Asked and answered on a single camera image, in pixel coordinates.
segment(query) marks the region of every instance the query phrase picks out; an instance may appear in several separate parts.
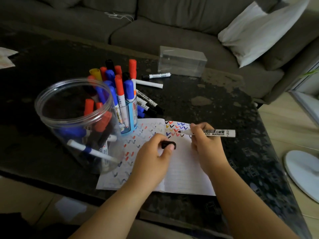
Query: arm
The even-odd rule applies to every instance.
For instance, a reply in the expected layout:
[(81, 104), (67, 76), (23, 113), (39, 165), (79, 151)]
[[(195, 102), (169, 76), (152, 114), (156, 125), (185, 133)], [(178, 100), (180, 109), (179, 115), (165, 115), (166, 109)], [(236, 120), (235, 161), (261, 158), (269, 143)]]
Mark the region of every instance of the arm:
[(162, 155), (158, 145), (168, 140), (156, 134), (139, 150), (130, 178), (70, 239), (125, 239), (142, 204), (166, 175), (174, 145)]
[(191, 124), (192, 146), (212, 182), (218, 202), (235, 239), (299, 238), (230, 167), (220, 137), (207, 137), (207, 123)]

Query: white pillow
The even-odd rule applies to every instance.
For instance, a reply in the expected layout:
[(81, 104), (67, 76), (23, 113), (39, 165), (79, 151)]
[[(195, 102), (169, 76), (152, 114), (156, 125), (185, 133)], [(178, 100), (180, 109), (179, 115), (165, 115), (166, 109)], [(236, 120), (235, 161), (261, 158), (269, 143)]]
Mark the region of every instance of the white pillow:
[(256, 2), (250, 4), (218, 34), (222, 45), (231, 49), (241, 67), (269, 50), (295, 24), (310, 0), (301, 0), (270, 14)]

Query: pen holder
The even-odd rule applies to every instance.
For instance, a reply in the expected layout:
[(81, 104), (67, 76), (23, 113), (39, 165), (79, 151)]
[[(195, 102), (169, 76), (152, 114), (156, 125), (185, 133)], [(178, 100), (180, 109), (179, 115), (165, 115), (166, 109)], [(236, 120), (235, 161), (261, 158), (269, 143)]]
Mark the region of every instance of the pen holder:
[[(101, 107), (97, 105), (98, 87), (105, 97)], [(84, 116), (87, 99), (93, 107)], [(90, 173), (109, 172), (124, 158), (113, 96), (104, 83), (87, 78), (58, 82), (38, 95), (35, 109), (42, 122)]]
[(129, 103), (126, 101), (126, 106), (121, 107), (120, 110), (125, 110), (128, 117), (128, 124), (124, 125), (119, 123), (121, 134), (130, 134), (136, 129), (138, 125), (137, 96), (135, 97), (133, 102)]

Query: person's right arm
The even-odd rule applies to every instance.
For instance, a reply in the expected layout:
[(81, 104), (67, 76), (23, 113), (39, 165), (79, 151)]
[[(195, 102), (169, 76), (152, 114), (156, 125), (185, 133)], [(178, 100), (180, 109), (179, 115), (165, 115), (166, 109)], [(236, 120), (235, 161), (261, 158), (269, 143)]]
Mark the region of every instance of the person's right arm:
[(201, 168), (212, 182), (221, 209), (235, 239), (299, 238), (253, 192), (229, 165), (220, 137), (207, 137), (207, 123), (190, 126), (192, 147), (197, 150)]

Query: table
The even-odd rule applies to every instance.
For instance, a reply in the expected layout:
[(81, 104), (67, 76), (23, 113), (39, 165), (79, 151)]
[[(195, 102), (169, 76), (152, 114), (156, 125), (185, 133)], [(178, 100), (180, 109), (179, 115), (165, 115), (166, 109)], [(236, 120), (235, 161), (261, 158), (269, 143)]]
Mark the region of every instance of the table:
[[(113, 191), (95, 190), (98, 176), (87, 173), (42, 124), (34, 100), (55, 82), (87, 76), (89, 69), (104, 66), (106, 58), (121, 65), (123, 71), (128, 69), (128, 59), (135, 58), (138, 77), (156, 73), (157, 60), (107, 45), (102, 49), (3, 28), (0, 37), (0, 47), (19, 51), (10, 58), (15, 68), (0, 70), (0, 174), (101, 205)], [(205, 69), (202, 78), (172, 75), (157, 82), (164, 84), (162, 90), (137, 88), (165, 108), (161, 118), (207, 121), (216, 128), (236, 130), (235, 139), (222, 140), (230, 165), (290, 228), (302, 238), (311, 238), (258, 111), (243, 92), (242, 78)], [(152, 193), (142, 212), (193, 229), (229, 233), (216, 197)]]

